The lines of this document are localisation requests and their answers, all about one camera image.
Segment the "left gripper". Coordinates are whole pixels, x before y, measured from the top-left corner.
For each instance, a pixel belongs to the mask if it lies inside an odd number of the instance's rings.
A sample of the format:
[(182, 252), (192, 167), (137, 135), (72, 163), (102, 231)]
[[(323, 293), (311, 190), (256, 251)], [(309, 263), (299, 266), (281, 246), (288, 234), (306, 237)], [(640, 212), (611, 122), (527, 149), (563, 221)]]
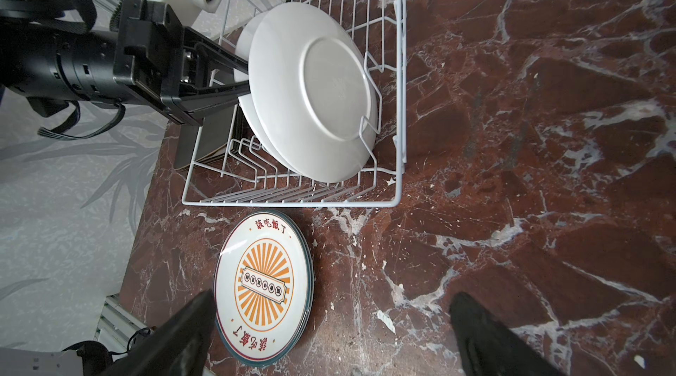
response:
[(202, 125), (202, 117), (239, 103), (251, 94), (249, 81), (197, 87), (198, 58), (209, 71), (248, 74), (248, 61), (181, 24), (165, 3), (122, 0), (114, 55), (114, 81), (126, 91), (124, 103), (145, 105), (181, 125)]

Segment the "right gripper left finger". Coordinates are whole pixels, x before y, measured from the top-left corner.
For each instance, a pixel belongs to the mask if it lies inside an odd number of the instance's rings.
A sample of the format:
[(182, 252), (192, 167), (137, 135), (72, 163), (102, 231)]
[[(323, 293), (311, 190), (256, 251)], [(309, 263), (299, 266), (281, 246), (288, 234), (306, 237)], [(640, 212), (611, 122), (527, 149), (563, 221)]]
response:
[(207, 290), (190, 300), (105, 375), (201, 375), (215, 327), (216, 300)]

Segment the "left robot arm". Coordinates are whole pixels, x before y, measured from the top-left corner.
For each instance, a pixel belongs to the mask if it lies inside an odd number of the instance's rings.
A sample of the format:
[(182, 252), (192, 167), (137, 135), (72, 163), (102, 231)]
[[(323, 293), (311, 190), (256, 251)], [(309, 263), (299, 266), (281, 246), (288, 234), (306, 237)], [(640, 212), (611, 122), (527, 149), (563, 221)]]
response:
[(42, 117), (72, 108), (68, 138), (84, 102), (115, 111), (154, 109), (176, 124), (199, 125), (250, 93), (246, 81), (213, 85), (215, 71), (248, 72), (248, 62), (193, 29), (221, 0), (121, 0), (106, 31), (93, 0), (1, 0), (1, 85)]

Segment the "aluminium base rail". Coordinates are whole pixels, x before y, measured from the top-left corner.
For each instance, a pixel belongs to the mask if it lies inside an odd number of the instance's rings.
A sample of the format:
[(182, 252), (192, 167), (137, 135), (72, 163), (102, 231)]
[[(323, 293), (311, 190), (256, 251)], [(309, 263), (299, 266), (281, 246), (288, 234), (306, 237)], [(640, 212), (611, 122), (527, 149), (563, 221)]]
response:
[(73, 344), (63, 351), (40, 352), (3, 347), (3, 375), (99, 375), (153, 332), (125, 310), (120, 296), (105, 299), (92, 340)]

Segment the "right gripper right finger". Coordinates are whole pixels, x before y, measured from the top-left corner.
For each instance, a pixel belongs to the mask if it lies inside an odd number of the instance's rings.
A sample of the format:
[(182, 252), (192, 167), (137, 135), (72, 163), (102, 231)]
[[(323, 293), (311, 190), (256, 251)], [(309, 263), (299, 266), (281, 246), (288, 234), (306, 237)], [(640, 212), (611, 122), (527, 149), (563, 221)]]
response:
[(452, 329), (467, 375), (560, 375), (468, 293), (454, 295)]

